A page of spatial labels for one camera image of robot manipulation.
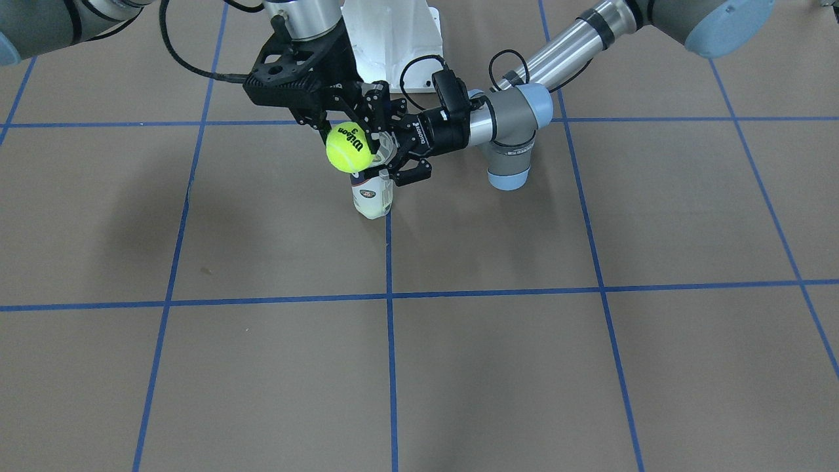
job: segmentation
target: cable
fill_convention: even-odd
[[[120,32],[121,32],[121,31],[123,31],[125,28],[127,28],[128,26],[130,26],[130,25],[131,25],[131,23],[134,23],[134,21],[135,21],[135,20],[136,20],[136,19],[140,16],[140,14],[141,14],[142,12],[143,12],[143,9],[142,9],[142,8],[140,8],[140,13],[137,13],[137,16],[135,16],[134,18],[129,19],[127,22],[125,22],[125,23],[123,23],[123,24],[119,25],[117,28],[112,29],[111,31],[108,31],[107,33],[103,33],[103,34],[100,34],[100,35],[98,35],[98,36],[94,36],[94,37],[92,37],[92,38],[88,39],[88,41],[98,41],[99,39],[110,38],[110,37],[111,37],[111,36],[113,36],[114,34],[120,33]]]
[[[419,105],[417,102],[415,102],[414,99],[411,98],[411,96],[408,95],[408,93],[405,91],[405,74],[408,72],[408,69],[411,66],[413,66],[417,62],[420,62],[421,60],[426,60],[426,59],[437,60],[443,66],[443,69],[448,69],[449,68],[449,65],[446,64],[446,60],[443,59],[442,57],[440,57],[439,55],[436,55],[436,54],[422,55],[420,57],[417,57],[416,59],[412,59],[408,64],[406,64],[405,68],[402,70],[402,75],[399,76],[399,90],[402,91],[402,95],[405,95],[405,98],[407,98],[408,101],[411,102],[412,105],[419,108],[420,110],[425,110],[425,108],[422,107],[421,105]]]
[[[492,65],[495,64],[495,60],[505,54],[513,54],[522,61],[522,66],[524,66],[524,83],[530,83],[530,69],[527,67],[527,60],[524,58],[521,53],[517,50],[503,50],[499,51],[496,55],[489,60],[489,80],[492,82],[492,86],[495,87],[495,90],[501,90],[501,87],[498,86],[498,83],[495,82],[495,76],[492,74]]]
[[[256,7],[248,7],[246,5],[242,5],[241,3],[237,3],[234,0],[223,0],[224,3],[230,5],[231,7],[235,8],[236,10],[245,12],[245,13],[257,13],[261,12],[265,9],[265,5],[259,4]]]
[[[175,52],[175,48],[172,47],[172,41],[169,39],[169,28],[166,26],[166,11],[169,9],[169,0],[160,0],[160,35],[163,37],[163,44],[166,46],[166,50],[172,56],[172,59],[175,59],[175,62],[180,64],[186,70],[198,74],[202,77],[207,77],[208,79],[213,79],[217,81],[224,81],[224,82],[231,82],[234,84],[242,84],[245,83],[248,76],[243,74],[219,74],[217,72],[209,72],[199,69],[189,62],[185,61],[182,57]]]
[[[568,79],[567,81],[562,82],[562,83],[561,83],[558,87],[554,88],[553,90],[550,90],[549,92],[550,92],[550,93],[556,92],[557,90],[560,90],[562,87],[565,87],[566,85],[570,84],[570,83],[571,83],[571,81],[573,81],[574,79],[576,79],[577,77],[579,77],[579,76],[580,76],[580,74],[582,74],[584,71],[586,71],[586,69],[588,68],[588,65],[589,65],[589,64],[591,64],[591,59],[589,59],[589,60],[588,60],[588,62],[587,62],[587,63],[586,63],[586,64],[585,64],[585,65],[584,65],[584,66],[583,66],[580,70],[578,70],[578,71],[576,72],[576,74],[574,74],[573,76],[571,76],[571,78],[570,78],[570,79]]]

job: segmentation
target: grid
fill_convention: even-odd
[[[545,40],[550,40],[550,31],[548,28],[547,19],[545,16],[545,6],[543,0],[538,0],[539,11],[541,15],[542,28],[545,33]],[[219,25],[218,35],[216,38],[215,55],[212,64],[212,70],[216,70],[219,55],[221,53],[222,40],[225,33],[225,25],[227,21],[228,6],[225,4],[221,16],[221,24]],[[201,156],[201,146],[204,137],[204,132],[208,126],[277,126],[277,125],[296,125],[295,121],[290,120],[256,120],[256,121],[210,121],[207,119],[210,102],[213,93],[213,81],[209,80],[206,85],[206,95],[204,107],[200,121],[171,121],[171,122],[117,122],[117,123],[15,123],[14,115],[18,109],[21,98],[25,93],[27,82],[32,76],[33,71],[37,65],[37,58],[33,58],[29,62],[29,66],[25,71],[23,80],[20,83],[17,94],[14,98],[13,105],[5,119],[5,122],[0,125],[0,145],[6,139],[9,129],[13,128],[131,128],[131,127],[196,127],[198,128],[198,137],[195,142],[195,151],[190,168],[189,180],[185,188],[185,200],[183,210],[180,218],[180,227],[178,231],[177,242],[175,245],[175,253],[173,254],[171,270],[169,273],[169,283],[167,285],[166,296],[164,300],[152,301],[137,301],[137,302],[103,302],[103,303],[63,303],[63,304],[41,304],[41,305],[0,305],[0,312],[33,312],[33,311],[59,311],[69,309],[108,309],[108,308],[141,308],[141,307],[156,307],[162,308],[162,315],[160,318],[159,332],[157,343],[154,351],[154,359],[152,363],[151,374],[149,377],[146,400],[143,409],[143,417],[141,426],[138,432],[138,441],[136,453],[134,456],[133,470],[140,470],[140,464],[143,457],[143,445],[146,435],[147,426],[149,424],[149,414],[153,407],[154,387],[157,378],[157,373],[160,364],[160,356],[164,346],[164,339],[166,334],[166,326],[169,319],[169,310],[171,307],[199,307],[199,306],[220,306],[220,305],[251,305],[251,304],[280,304],[280,303],[310,303],[310,302],[339,302],[339,301],[360,301],[360,300],[382,300],[387,302],[387,326],[388,326],[388,361],[389,361],[389,382],[390,382],[390,422],[391,422],[391,460],[393,471],[399,469],[399,443],[398,443],[398,418],[397,418],[397,364],[395,354],[395,339],[394,339],[394,312],[393,301],[398,299],[416,299],[416,298],[436,298],[436,297],[477,297],[477,296],[530,296],[530,295],[559,295],[559,294],[575,294],[575,293],[590,293],[599,294],[602,301],[602,309],[605,317],[605,322],[609,332],[609,338],[612,345],[612,355],[614,357],[615,369],[618,376],[618,382],[623,394],[624,408],[626,412],[626,419],[628,429],[631,435],[633,448],[635,452],[635,459],[639,471],[644,470],[644,459],[642,453],[642,445],[638,438],[636,427],[633,419],[633,408],[626,385],[626,379],[623,373],[623,365],[621,361],[620,349],[618,346],[618,339],[615,334],[614,326],[612,325],[612,314],[609,307],[608,294],[620,292],[641,292],[641,291],[684,291],[684,290],[719,290],[719,289],[737,289],[737,288],[753,288],[753,287],[783,287],[792,286],[799,287],[804,303],[812,317],[817,332],[821,337],[824,345],[825,354],[829,358],[834,373],[839,379],[839,364],[836,361],[836,355],[832,346],[826,336],[825,330],[821,326],[819,315],[814,308],[810,299],[808,288],[812,286],[839,286],[839,279],[805,279],[802,277],[799,267],[796,264],[795,257],[789,246],[787,238],[784,234],[782,222],[774,209],[771,196],[763,183],[761,174],[754,158],[752,157],[748,141],[741,129],[741,122],[749,121],[780,121],[780,122],[809,122],[809,121],[839,121],[839,116],[789,116],[789,117],[743,117],[738,116],[729,100],[726,88],[723,84],[722,78],[717,70],[713,60],[709,60],[709,67],[711,68],[717,84],[720,88],[720,93],[726,103],[729,116],[721,117],[652,117],[652,118],[631,118],[631,117],[602,117],[602,118],[573,118],[569,117],[565,110],[565,100],[562,91],[558,91],[558,100],[560,104],[561,118],[554,118],[555,123],[562,123],[565,130],[565,136],[568,142],[568,147],[571,155],[571,164],[574,171],[576,181],[576,188],[580,200],[583,219],[586,225],[586,233],[588,243],[591,251],[591,262],[594,266],[595,275],[597,278],[597,286],[579,286],[579,287],[557,287],[547,289],[520,289],[520,290],[486,290],[486,291],[427,291],[427,292],[397,292],[393,290],[393,256],[392,256],[392,220],[388,215],[385,223],[386,232],[386,291],[384,293],[368,293],[368,294],[346,294],[346,295],[332,295],[332,296],[279,296],[279,297],[254,297],[254,298],[227,298],[227,299],[194,299],[194,300],[173,300],[173,291],[175,288],[175,279],[178,273],[178,264],[180,262],[180,251],[182,248],[185,228],[188,222],[190,210],[190,187],[195,179],[195,171],[199,164]],[[645,285],[645,286],[608,286],[604,283],[600,260],[597,253],[596,235],[591,225],[591,218],[586,203],[586,193],[584,182],[581,178],[581,173],[576,159],[576,151],[574,147],[574,139],[571,132],[571,123],[590,123],[590,122],[727,122],[731,123],[737,130],[738,137],[743,145],[743,152],[748,159],[751,166],[753,176],[761,191],[763,201],[769,214],[772,218],[777,236],[784,247],[784,252],[789,260],[789,265],[795,274],[793,280],[776,280],[776,281],[739,281],[739,282],[721,282],[721,283],[696,283],[696,284],[669,284],[669,285]]]

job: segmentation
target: blue joint cap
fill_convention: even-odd
[[[489,176],[489,183],[492,184],[492,186],[494,186],[498,190],[504,191],[518,190],[519,188],[521,188],[527,181],[528,173],[530,173],[529,167],[524,172],[519,172],[514,176],[496,176],[495,174],[487,170],[487,175]]]
[[[685,48],[716,59],[745,45],[772,14],[775,0],[728,0],[693,28]]]
[[[13,66],[20,62],[20,54],[5,34],[0,31],[0,66]]]
[[[539,129],[548,126],[550,120],[554,118],[554,99],[550,97],[548,89],[536,83],[522,84],[516,86],[516,88],[527,99],[530,109],[533,110],[533,115],[536,117],[536,123],[539,124]]]

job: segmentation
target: tennis ball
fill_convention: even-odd
[[[358,123],[348,121],[335,126],[326,136],[326,157],[341,172],[352,174],[367,169],[375,155]]]

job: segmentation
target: yellow tennis ball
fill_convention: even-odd
[[[348,121],[335,126],[326,136],[326,157],[336,169],[352,174],[367,169],[375,155],[358,123]]]

